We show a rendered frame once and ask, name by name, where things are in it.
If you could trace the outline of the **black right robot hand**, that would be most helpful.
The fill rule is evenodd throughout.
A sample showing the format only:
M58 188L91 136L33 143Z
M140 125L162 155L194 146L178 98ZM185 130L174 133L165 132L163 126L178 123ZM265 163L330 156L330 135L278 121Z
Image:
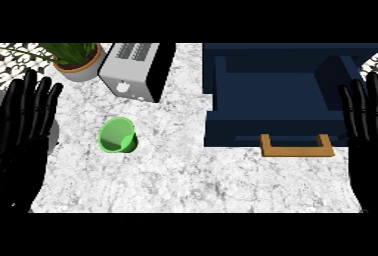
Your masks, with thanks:
M360 211L378 214L378 74L340 85L342 116L346 130L348 176Z

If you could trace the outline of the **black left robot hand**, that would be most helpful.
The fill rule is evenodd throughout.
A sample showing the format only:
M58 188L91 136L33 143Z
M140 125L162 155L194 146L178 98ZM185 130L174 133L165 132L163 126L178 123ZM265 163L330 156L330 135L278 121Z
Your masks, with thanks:
M63 85L27 69L0 104L0 214L30 210L47 165L48 135Z

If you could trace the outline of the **green cup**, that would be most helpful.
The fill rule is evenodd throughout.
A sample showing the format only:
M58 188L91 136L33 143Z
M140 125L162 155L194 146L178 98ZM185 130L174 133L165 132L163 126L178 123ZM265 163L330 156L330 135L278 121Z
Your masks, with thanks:
M132 122L123 117L112 118L101 126L97 144L106 153L131 153L138 145Z

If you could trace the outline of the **dark blue open drawer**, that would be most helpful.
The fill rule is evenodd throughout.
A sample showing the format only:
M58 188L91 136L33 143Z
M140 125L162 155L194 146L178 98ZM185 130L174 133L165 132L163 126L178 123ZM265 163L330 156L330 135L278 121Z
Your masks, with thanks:
M267 134L275 146L312 146L324 134L346 145L337 87L358 78L352 59L332 56L308 73L233 73L215 59L206 147L256 147Z

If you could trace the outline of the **potted green plant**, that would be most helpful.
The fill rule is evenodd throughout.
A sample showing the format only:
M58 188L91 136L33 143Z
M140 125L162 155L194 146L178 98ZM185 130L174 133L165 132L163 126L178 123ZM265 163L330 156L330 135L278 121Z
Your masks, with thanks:
M39 43L50 57L22 50L1 47L1 50L27 54L50 62L57 72L72 82L85 82L97 77L104 50L98 43Z

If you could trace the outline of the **grey toaster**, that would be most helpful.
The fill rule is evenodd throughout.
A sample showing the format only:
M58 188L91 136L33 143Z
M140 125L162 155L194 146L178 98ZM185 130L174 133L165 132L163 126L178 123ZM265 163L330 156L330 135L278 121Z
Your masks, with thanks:
M112 44L98 77L116 97L159 102L174 53L174 43Z

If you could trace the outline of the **dark blue cabinet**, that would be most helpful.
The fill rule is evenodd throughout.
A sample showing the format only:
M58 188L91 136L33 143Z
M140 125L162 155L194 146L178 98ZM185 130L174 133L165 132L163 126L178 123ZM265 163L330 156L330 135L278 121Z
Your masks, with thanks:
M205 43L202 92L212 93L215 58L225 70L246 73L309 73L332 56L348 56L360 67L378 53L378 43Z

